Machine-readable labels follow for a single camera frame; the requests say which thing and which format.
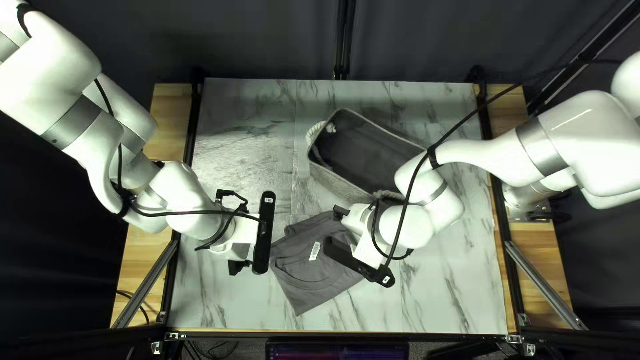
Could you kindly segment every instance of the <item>metal bracket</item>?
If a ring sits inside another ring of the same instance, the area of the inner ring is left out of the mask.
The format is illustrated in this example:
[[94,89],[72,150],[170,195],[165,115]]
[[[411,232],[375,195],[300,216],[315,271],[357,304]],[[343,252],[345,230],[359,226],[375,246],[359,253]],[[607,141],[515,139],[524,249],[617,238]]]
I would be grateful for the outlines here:
[[524,346],[524,356],[530,357],[536,354],[536,346],[533,344],[522,344]]
[[528,326],[531,325],[531,321],[529,321],[529,317],[525,313],[518,313],[518,325],[519,326]]
[[156,322],[164,323],[166,321],[166,311],[160,311],[156,316]]
[[510,344],[522,344],[522,337],[520,335],[508,334],[504,336],[504,339]]
[[164,340],[165,341],[176,341],[176,340],[178,340],[178,333],[177,332],[167,332],[166,334],[164,334]]
[[151,343],[151,354],[160,355],[160,341]]
[[[524,317],[529,321],[529,318],[525,314],[518,314],[518,321],[520,321],[520,316],[524,315]],[[522,345],[522,351],[524,352],[524,356],[533,356],[536,353],[536,345],[529,344],[524,341],[524,338],[520,335],[516,334],[508,334],[504,336],[505,341],[510,344],[520,344]]]

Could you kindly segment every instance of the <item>gray fabric basket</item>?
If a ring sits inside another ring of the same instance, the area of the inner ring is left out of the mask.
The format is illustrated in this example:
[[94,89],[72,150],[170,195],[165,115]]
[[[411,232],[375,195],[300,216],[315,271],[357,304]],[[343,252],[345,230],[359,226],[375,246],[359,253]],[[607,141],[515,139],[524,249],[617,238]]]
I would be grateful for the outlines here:
[[[329,124],[335,133],[324,130]],[[378,190],[399,192],[396,170],[425,150],[353,110],[340,108],[312,138],[307,158],[309,173],[318,183],[355,204],[372,202],[371,194]]]

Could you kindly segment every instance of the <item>black strap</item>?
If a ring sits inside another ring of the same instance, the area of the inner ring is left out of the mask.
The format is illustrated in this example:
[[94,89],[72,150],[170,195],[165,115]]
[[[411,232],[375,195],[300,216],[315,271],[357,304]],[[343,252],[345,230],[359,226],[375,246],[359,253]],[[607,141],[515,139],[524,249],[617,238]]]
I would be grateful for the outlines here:
[[22,3],[18,5],[17,9],[18,9],[18,22],[20,23],[20,27],[22,28],[24,33],[27,34],[29,38],[31,38],[31,34],[29,34],[29,30],[27,29],[27,26],[24,24],[24,14],[28,12],[37,11],[38,9],[36,9],[36,7],[33,6],[32,4],[26,4],[26,3]]
[[436,169],[442,166],[438,164],[438,160],[436,159],[436,146],[431,145],[427,148],[427,156],[429,156],[429,162],[431,163],[431,168]]

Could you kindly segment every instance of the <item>black cable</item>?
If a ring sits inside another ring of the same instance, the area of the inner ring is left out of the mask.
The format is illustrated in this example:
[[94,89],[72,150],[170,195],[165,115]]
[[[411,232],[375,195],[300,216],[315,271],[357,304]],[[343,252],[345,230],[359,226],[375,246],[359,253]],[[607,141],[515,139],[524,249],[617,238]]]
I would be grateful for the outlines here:
[[122,190],[122,143],[118,144],[118,191]]
[[212,358],[212,359],[214,359],[214,360],[223,360],[223,359],[228,358],[228,357],[229,357],[229,355],[233,354],[233,353],[234,353],[234,351],[236,351],[236,349],[238,348],[238,344],[240,344],[240,342],[239,342],[239,341],[236,341],[236,344],[235,344],[235,345],[234,345],[234,347],[231,349],[231,351],[230,351],[230,352],[228,352],[228,353],[226,353],[224,356],[214,356],[213,354],[211,354],[211,350],[213,350],[213,349],[215,349],[215,348],[218,348],[218,347],[221,347],[221,346],[222,346],[222,345],[224,345],[225,343],[222,343],[222,344],[220,344],[220,345],[218,345],[218,346],[216,346],[216,347],[212,347],[212,348],[210,348],[210,349],[207,351],[207,353],[209,353],[209,355],[211,356],[211,358]]
[[165,211],[163,213],[145,213],[133,205],[131,205],[131,209],[144,217],[150,217],[150,218],[167,217],[171,215],[224,214],[224,215],[234,215],[235,217],[241,217],[241,218],[250,218],[251,220],[257,221],[260,224],[263,224],[263,225],[266,224],[264,220],[261,220],[257,217],[253,217],[249,214],[244,214],[244,213],[234,214],[233,211],[228,211],[228,210],[189,210],[189,211]]
[[193,356],[193,354],[191,353],[191,350],[189,350],[189,347],[185,345],[184,348],[187,350],[187,353],[189,354],[189,357],[192,358],[192,359],[195,359],[195,356]]
[[[393,254],[396,251],[396,247],[398,244],[398,240],[400,239],[400,231],[402,230],[402,224],[404,222],[404,216],[406,214],[406,209],[409,206],[409,198],[411,197],[411,191],[413,190],[413,183],[415,182],[415,178],[418,175],[418,171],[420,170],[420,167],[422,167],[422,164],[429,158],[429,155],[431,153],[433,153],[435,155],[435,149],[436,147],[438,147],[439,145],[441,145],[444,140],[446,140],[451,134],[453,134],[455,132],[455,130],[457,130],[460,126],[462,126],[462,124],[464,124],[466,121],[468,121],[469,119],[471,119],[471,117],[473,117],[477,112],[479,112],[481,109],[487,107],[489,104],[491,104],[493,101],[497,100],[499,97],[502,97],[504,94],[512,91],[513,89],[517,88],[518,86],[521,86],[523,83],[538,78],[542,75],[545,75],[549,72],[553,72],[553,71],[558,71],[561,69],[565,69],[567,68],[569,65],[562,65],[559,67],[553,67],[551,69],[547,69],[547,70],[543,70],[541,72],[538,72],[532,76],[529,76],[528,78],[525,78],[523,81],[516,83],[514,85],[509,86],[508,88],[504,89],[503,91],[495,94],[494,96],[492,96],[490,99],[486,100],[485,102],[483,102],[482,104],[480,104],[478,107],[476,107],[473,111],[471,111],[469,114],[467,114],[467,116],[463,117],[459,122],[457,122],[455,125],[452,126],[452,128],[450,128],[440,139],[438,139],[438,141],[436,141],[434,144],[432,144],[431,146],[429,146],[427,148],[427,151],[425,152],[424,156],[420,159],[420,161],[418,162],[418,165],[415,167],[415,169],[413,170],[413,174],[411,175],[411,180],[409,181],[409,187],[407,187],[407,191],[406,194],[404,195],[404,202],[402,205],[402,211],[400,212],[400,219],[398,221],[398,227],[396,230],[396,236],[394,237],[394,242],[391,245],[391,249],[389,250],[389,254]],[[439,167],[439,164],[437,163],[436,159],[430,159],[431,163],[432,163],[432,167],[433,169]],[[382,274],[384,273],[384,271],[389,268],[389,264],[391,263],[392,257],[388,257],[387,260],[385,261],[385,263],[378,268],[378,271],[374,274],[374,278],[375,279],[379,279]]]
[[[371,203],[371,205],[369,205],[369,207],[371,207],[373,204],[375,204],[375,208],[373,210],[373,221],[371,222],[371,241],[373,242],[373,247],[376,248],[376,250],[380,253],[380,255],[384,256],[385,259],[388,259],[389,255],[385,254],[385,252],[382,251],[382,249],[378,246],[378,243],[376,242],[376,219],[378,218],[378,206],[380,206],[380,200],[376,199],[373,203]],[[407,256],[411,255],[412,252],[413,252],[413,249],[407,249],[404,255],[392,256],[391,260],[402,260]]]
[[[122,290],[116,290],[116,294],[118,294],[118,295],[122,295],[122,296],[124,296],[124,297],[128,298],[129,300],[131,300],[131,295],[129,295],[129,294],[127,294],[127,293],[123,292]],[[149,322],[149,316],[147,315],[147,312],[144,310],[144,308],[142,308],[142,305],[140,305],[140,311],[142,311],[142,315],[144,315],[144,316],[145,316],[145,319],[146,319],[146,321],[147,321],[147,325],[149,325],[149,324],[150,324],[150,322]]]
[[131,347],[129,349],[129,353],[127,353],[127,358],[125,360],[130,360],[131,359],[131,356],[133,355],[133,350],[136,350],[136,348],[135,347]]
[[199,351],[196,349],[195,345],[190,341],[187,341],[187,345],[191,345],[191,348],[193,349],[193,352],[195,352],[196,355],[198,356],[198,360],[202,360],[202,358],[200,357]]
[[95,79],[93,80],[93,82],[98,87],[98,91],[100,92],[100,95],[102,95],[102,100],[104,100],[104,104],[107,106],[107,111],[109,112],[109,115],[114,116],[113,109],[111,109],[111,104],[109,103],[109,99],[107,98],[107,94],[104,92],[102,85],[100,85],[100,81],[98,81],[98,79]]
[[229,218],[227,219],[227,222],[225,223],[225,226],[222,228],[220,233],[218,233],[218,235],[213,240],[208,241],[207,243],[196,247],[194,250],[198,251],[198,250],[208,249],[211,245],[215,244],[218,240],[220,240],[220,238],[222,238],[222,236],[224,236],[225,232],[227,231],[227,228],[231,224],[231,220],[234,218],[234,216],[236,216],[238,214],[238,212],[240,211],[241,208],[242,208],[242,204],[238,205],[238,207],[234,210],[234,212],[231,213],[231,216],[229,216]]

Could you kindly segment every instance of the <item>wooden table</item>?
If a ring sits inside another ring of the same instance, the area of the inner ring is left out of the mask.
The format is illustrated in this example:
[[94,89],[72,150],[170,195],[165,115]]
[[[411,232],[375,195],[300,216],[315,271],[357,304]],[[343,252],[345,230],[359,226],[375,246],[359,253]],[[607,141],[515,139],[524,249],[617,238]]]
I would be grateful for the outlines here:
[[[507,85],[490,85],[488,87],[488,97],[506,87]],[[158,130],[144,148],[144,153],[150,159],[182,159],[190,107],[191,85],[156,85],[151,104],[151,115],[158,121]],[[513,90],[489,105],[489,114],[494,136],[499,136],[511,128],[526,122],[527,115],[522,88],[519,87]],[[512,223],[510,228],[514,243],[560,294],[563,300],[571,305],[553,225],[551,223]],[[118,289],[134,292],[160,253],[162,253],[170,238],[171,230],[169,228],[159,234],[147,234],[134,226],[129,226]],[[509,332],[513,332],[516,331],[516,327],[504,266],[502,244],[497,227],[495,241],[504,288],[507,327]],[[521,271],[518,271],[518,273],[525,312],[529,316],[531,323],[539,326],[567,327],[527,276]],[[163,277],[158,279],[143,304],[151,321],[155,320],[160,308],[163,281]],[[112,322],[115,321],[126,303],[127,299],[125,297],[117,295],[113,307]],[[130,326],[143,325],[144,323],[145,319],[138,311]]]

